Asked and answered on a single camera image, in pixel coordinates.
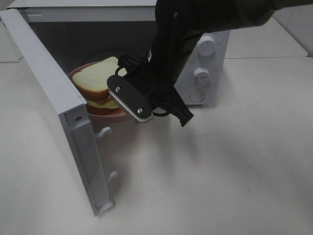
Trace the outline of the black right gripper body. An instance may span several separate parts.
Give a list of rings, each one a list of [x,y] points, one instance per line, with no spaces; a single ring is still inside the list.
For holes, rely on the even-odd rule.
[[[136,60],[135,68],[125,69],[125,79],[144,96],[152,108],[170,110],[172,95],[176,94],[173,83],[165,75],[158,76],[150,71],[145,58]]]

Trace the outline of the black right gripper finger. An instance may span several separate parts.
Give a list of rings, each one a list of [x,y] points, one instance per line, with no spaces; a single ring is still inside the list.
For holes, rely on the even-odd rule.
[[[170,105],[170,114],[177,117],[180,121],[182,127],[184,127],[188,122],[193,118],[193,114],[187,108],[179,94],[173,94],[171,105]]]
[[[123,55],[118,59],[118,66],[125,69],[133,69],[137,66],[137,60],[129,55]]]

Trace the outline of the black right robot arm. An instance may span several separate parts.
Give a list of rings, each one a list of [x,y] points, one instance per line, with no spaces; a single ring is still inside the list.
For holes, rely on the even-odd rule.
[[[159,0],[157,33],[146,56],[118,60],[126,74],[108,79],[109,93],[137,123],[174,115],[185,126],[193,117],[174,87],[198,40],[205,33],[264,25],[285,6],[283,0]]]

